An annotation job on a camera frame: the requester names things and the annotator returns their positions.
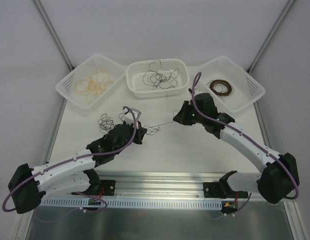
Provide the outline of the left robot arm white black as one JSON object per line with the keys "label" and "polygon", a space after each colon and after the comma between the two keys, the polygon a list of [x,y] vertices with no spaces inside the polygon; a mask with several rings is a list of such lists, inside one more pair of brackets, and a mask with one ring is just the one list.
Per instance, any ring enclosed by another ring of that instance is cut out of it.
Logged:
{"label": "left robot arm white black", "polygon": [[35,167],[20,165],[8,183],[14,211],[28,213],[42,201],[63,194],[97,196],[102,184],[95,169],[112,161],[131,143],[141,145],[146,133],[139,121],[123,122],[64,160]]}

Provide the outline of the white left basket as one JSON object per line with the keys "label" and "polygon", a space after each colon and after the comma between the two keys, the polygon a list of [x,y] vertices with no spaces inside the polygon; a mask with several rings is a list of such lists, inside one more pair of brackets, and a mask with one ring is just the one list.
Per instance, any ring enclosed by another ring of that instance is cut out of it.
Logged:
{"label": "white left basket", "polygon": [[74,106],[89,110],[114,91],[125,74],[121,64],[94,54],[60,80],[55,90]]}

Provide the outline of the left aluminium corner post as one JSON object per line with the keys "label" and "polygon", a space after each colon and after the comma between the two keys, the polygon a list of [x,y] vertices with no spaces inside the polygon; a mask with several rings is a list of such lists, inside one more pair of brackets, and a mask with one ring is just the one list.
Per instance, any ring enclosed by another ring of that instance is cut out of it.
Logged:
{"label": "left aluminium corner post", "polygon": [[74,66],[72,64],[72,61],[68,55],[68,53],[66,52],[62,41],[60,40],[60,37],[54,27],[54,25],[52,24],[49,15],[47,14],[47,11],[45,10],[45,7],[42,3],[41,0],[32,0],[31,1],[34,5],[34,7],[36,8],[40,18],[43,21],[43,24],[45,25],[49,35],[51,36],[55,46],[57,47],[57,50],[59,52],[59,54],[61,55],[64,63],[66,64],[66,67],[68,68],[69,71],[72,71],[74,69]]}

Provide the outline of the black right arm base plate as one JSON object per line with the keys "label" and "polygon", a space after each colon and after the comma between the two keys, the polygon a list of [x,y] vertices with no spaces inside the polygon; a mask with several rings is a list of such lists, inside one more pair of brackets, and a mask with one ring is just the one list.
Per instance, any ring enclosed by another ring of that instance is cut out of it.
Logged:
{"label": "black right arm base plate", "polygon": [[204,182],[202,185],[205,198],[246,199],[249,196],[247,191],[234,191],[231,190],[228,186],[223,186],[220,182]]}

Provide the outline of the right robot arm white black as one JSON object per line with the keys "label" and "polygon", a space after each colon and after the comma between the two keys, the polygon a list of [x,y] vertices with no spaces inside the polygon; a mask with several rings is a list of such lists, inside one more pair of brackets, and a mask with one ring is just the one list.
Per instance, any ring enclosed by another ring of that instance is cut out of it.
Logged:
{"label": "right robot arm white black", "polygon": [[256,174],[232,170],[223,175],[216,189],[219,198],[229,198],[236,192],[250,192],[276,204],[288,199],[288,195],[298,188],[300,180],[295,157],[257,143],[244,133],[234,118],[218,111],[209,93],[185,100],[173,121],[184,126],[202,125],[208,133],[234,147],[258,169]]}

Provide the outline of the right aluminium corner post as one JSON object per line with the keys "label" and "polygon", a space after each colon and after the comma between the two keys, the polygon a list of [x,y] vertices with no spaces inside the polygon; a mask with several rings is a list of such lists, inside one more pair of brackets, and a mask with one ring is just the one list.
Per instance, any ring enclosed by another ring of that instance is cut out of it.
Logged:
{"label": "right aluminium corner post", "polygon": [[262,60],[263,55],[268,50],[269,46],[271,45],[273,39],[275,38],[277,32],[280,30],[281,26],[283,25],[285,19],[293,9],[294,5],[296,4],[297,0],[287,0],[280,11],[279,15],[277,16],[275,22],[273,23],[272,27],[270,28],[266,38],[262,42],[257,54],[255,55],[251,65],[247,69],[247,73],[251,75],[255,68],[257,67],[258,63]]}

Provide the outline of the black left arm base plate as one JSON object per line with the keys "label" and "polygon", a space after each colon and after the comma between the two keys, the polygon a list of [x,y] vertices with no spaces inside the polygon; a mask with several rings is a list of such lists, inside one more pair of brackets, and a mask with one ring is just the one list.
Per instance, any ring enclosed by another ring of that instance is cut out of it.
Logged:
{"label": "black left arm base plate", "polygon": [[115,180],[101,180],[99,184],[91,184],[87,190],[81,193],[89,196],[114,196],[116,190]]}

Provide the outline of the white middle perforated basket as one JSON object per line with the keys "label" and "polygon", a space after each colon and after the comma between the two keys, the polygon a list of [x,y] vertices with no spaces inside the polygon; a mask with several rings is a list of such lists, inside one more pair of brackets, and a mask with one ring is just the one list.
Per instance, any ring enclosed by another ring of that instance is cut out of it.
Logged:
{"label": "white middle perforated basket", "polygon": [[177,58],[138,61],[127,67],[126,83],[140,99],[169,97],[188,88],[189,73],[185,63]]}

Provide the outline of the white right basket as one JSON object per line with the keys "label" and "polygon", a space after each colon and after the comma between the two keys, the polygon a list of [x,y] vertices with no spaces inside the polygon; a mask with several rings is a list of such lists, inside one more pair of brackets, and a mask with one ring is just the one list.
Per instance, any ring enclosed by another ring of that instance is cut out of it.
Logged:
{"label": "white right basket", "polygon": [[266,93],[260,83],[226,56],[202,64],[193,72],[197,73],[201,76],[196,88],[209,93],[217,105],[231,113],[243,111]]}

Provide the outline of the aluminium frame rail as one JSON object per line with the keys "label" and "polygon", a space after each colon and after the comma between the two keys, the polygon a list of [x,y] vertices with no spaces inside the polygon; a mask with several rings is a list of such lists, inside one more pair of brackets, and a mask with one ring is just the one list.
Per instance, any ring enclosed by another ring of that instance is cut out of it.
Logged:
{"label": "aluminium frame rail", "polygon": [[[95,170],[100,180],[115,180],[115,194],[204,196],[203,183],[219,182],[219,173],[120,172]],[[64,193],[53,197],[80,195]]]}

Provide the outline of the aluminium corner post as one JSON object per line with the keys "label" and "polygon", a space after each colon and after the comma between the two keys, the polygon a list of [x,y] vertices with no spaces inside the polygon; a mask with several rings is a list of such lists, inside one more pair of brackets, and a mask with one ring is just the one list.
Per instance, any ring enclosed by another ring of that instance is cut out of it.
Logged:
{"label": "aluminium corner post", "polygon": [[47,11],[45,10],[45,7],[42,3],[41,0],[32,0],[31,1],[34,5],[34,7],[36,8],[40,18],[43,21],[43,24],[45,25],[49,35],[51,36],[55,46],[57,47],[57,50],[59,52],[59,54],[61,55],[64,63],[66,64],[66,67],[68,68],[69,71],[72,71],[74,69],[74,66],[72,64],[72,61],[68,55],[68,53],[66,52],[62,41],[60,40],[60,37],[54,27],[54,25],[52,24],[49,15],[47,14]]}
{"label": "aluminium corner post", "polygon": [[287,0],[280,11],[279,15],[277,16],[275,22],[273,23],[272,27],[270,28],[266,38],[262,42],[257,54],[255,55],[251,65],[247,69],[247,73],[251,75],[255,68],[257,67],[258,63],[262,60],[263,55],[268,50],[269,46],[271,45],[273,39],[275,38],[277,32],[280,30],[281,26],[283,25],[285,19],[293,9],[294,5],[296,4],[297,0]]}

